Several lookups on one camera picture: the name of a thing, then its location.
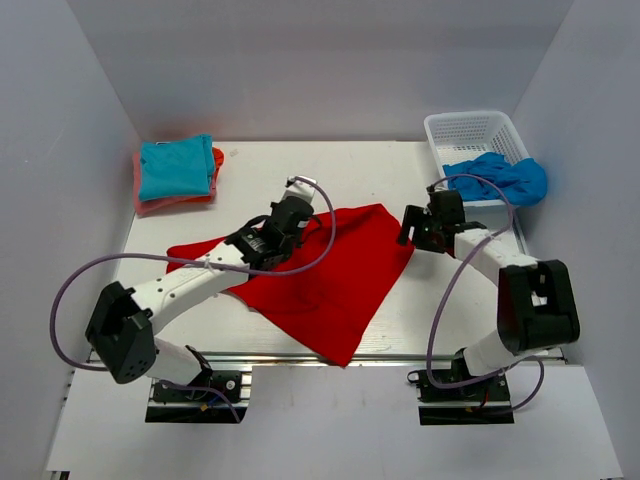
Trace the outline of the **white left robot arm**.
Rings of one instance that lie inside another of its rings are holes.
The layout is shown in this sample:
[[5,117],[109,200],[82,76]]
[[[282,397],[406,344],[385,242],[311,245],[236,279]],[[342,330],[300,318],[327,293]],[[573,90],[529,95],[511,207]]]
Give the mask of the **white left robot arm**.
[[214,294],[249,281],[247,269],[271,271],[288,260],[314,213],[311,201],[287,195],[272,203],[260,229],[246,225],[202,255],[204,268],[184,266],[128,289],[119,282],[106,286],[86,338],[116,383],[148,376],[177,384],[188,398],[205,396],[212,370],[204,357],[156,335]]

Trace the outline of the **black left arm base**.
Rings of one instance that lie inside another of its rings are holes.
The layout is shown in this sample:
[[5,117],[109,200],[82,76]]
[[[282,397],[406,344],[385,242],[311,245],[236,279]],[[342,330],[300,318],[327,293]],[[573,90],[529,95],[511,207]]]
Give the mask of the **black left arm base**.
[[233,408],[215,392],[179,390],[152,383],[146,423],[238,424],[249,405],[251,374],[240,370],[214,371],[207,386],[221,392]]

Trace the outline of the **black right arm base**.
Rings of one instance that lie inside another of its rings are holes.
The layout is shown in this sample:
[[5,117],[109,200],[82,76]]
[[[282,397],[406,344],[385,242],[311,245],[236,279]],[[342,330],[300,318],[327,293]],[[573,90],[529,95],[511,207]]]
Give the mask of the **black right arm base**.
[[505,376],[484,380],[462,389],[438,389],[425,370],[407,374],[416,388],[421,426],[506,425],[514,423]]

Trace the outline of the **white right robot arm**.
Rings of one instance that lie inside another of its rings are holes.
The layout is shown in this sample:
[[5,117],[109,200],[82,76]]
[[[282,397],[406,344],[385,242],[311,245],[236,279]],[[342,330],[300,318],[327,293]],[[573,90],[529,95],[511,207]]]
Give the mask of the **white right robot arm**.
[[458,192],[430,190],[426,206],[407,206],[397,242],[447,254],[459,260],[461,269],[475,269],[497,288],[495,328],[459,350],[444,379],[428,368],[430,385],[472,399],[486,389],[488,379],[520,361],[579,339],[567,266],[521,253],[484,224],[467,220]]

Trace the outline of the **red t shirt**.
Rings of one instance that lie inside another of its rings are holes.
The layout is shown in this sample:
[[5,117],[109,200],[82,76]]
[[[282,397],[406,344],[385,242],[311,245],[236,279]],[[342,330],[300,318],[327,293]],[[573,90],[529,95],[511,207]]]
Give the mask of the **red t shirt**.
[[258,276],[228,292],[345,367],[413,254],[413,246],[398,244],[400,230],[381,204],[321,213],[278,276]]

